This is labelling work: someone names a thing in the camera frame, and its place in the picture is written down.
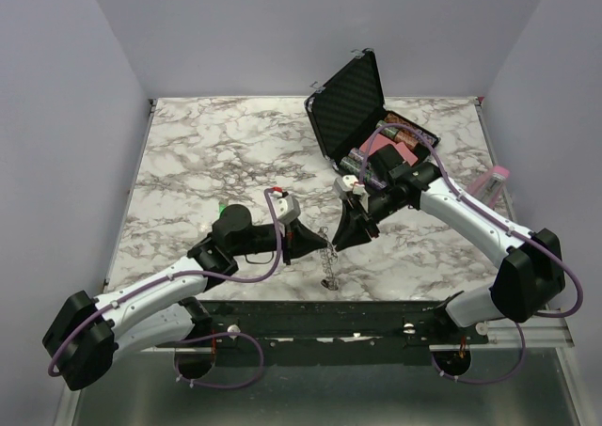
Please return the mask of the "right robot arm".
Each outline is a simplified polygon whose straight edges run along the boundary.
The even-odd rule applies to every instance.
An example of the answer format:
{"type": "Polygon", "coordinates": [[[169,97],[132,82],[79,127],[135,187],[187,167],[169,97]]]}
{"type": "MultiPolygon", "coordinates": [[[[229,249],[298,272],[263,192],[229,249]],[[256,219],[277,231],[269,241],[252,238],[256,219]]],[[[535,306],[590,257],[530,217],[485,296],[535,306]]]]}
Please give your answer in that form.
{"type": "Polygon", "coordinates": [[[342,203],[333,239],[336,250],[364,245],[379,235],[381,221],[405,207],[430,214],[475,245],[497,268],[488,286],[448,297],[436,307],[435,336],[457,341],[476,323],[507,318],[524,323],[563,291],[560,240],[548,229],[534,233],[504,218],[459,189],[430,163],[405,163],[392,146],[374,153],[372,167],[387,186],[369,194],[355,175],[339,176],[342,203]]]}

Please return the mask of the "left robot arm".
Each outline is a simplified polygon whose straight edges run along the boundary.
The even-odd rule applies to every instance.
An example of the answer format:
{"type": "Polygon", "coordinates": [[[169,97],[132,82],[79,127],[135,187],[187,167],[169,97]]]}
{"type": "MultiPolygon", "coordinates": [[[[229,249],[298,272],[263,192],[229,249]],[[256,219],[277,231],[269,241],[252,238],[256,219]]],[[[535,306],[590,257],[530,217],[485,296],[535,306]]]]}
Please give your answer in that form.
{"type": "Polygon", "coordinates": [[[229,205],[203,240],[159,273],[116,292],[70,295],[42,338],[49,376],[76,391],[104,376],[118,355],[171,341],[200,345],[209,325],[195,297],[239,282],[237,257],[271,254],[272,276],[281,263],[327,248],[298,216],[278,200],[271,223],[255,225],[247,207],[229,205]]]}

